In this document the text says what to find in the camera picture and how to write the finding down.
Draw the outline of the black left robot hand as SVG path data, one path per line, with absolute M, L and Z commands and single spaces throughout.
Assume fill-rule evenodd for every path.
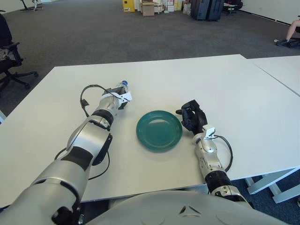
M 128 92 L 128 86 L 119 84 L 115 88 L 108 89 L 108 93 L 117 100 L 117 108 L 119 110 L 124 109 L 127 103 L 131 100 L 131 95 Z

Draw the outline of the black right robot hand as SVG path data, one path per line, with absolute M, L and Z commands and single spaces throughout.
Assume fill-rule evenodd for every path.
M 195 100 L 185 103 L 175 113 L 182 116 L 183 127 L 193 132 L 194 135 L 202 133 L 203 126 L 208 124 L 205 113 Z

